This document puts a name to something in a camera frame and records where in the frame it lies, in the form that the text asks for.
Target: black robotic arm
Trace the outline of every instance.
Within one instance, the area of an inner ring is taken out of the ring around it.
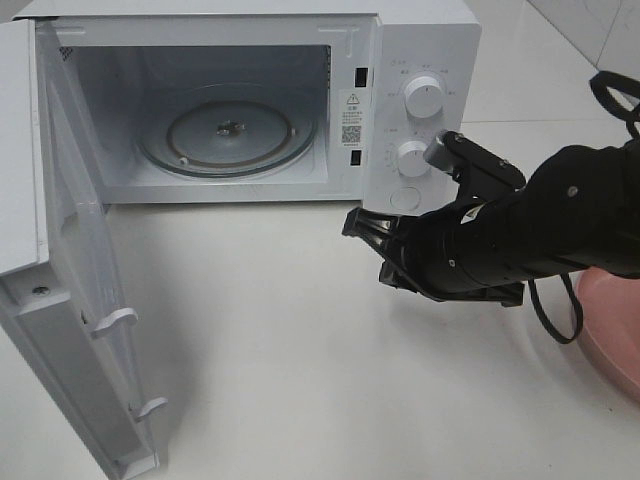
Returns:
[[[619,77],[604,73],[606,81]],[[613,108],[608,97],[598,98]],[[637,111],[625,112],[629,126]],[[362,238],[384,258],[382,283],[437,301],[508,307],[522,304],[527,281],[545,328],[569,343],[582,323],[569,272],[597,266],[640,278],[640,139],[602,150],[565,147],[528,183],[513,165],[456,132],[439,135],[425,161],[460,184],[454,202],[419,217],[362,208],[347,217],[343,234]],[[561,275],[576,309],[571,338],[540,306],[534,280],[552,275]]]

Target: warning label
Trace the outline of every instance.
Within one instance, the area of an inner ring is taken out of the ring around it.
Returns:
[[[366,141],[366,123],[369,120],[369,92],[366,90],[340,91],[340,129],[335,132],[343,147],[363,148]]]

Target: power level knob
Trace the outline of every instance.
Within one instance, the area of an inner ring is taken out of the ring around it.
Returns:
[[[403,143],[398,148],[398,170],[405,177],[419,177],[429,171],[429,164],[423,154],[427,149],[424,142],[417,140]]]
[[[442,109],[444,88],[431,75],[414,78],[404,89],[407,111],[416,118],[429,118]]]

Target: open microwave door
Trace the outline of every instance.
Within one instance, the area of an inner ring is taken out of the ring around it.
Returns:
[[[166,400],[143,397],[70,52],[40,25],[0,24],[0,323],[106,475],[126,479],[157,465],[146,418]]]

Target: pink bowl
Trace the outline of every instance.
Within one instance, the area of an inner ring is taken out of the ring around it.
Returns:
[[[591,363],[640,402],[640,280],[586,270],[576,294],[584,308],[580,345]]]

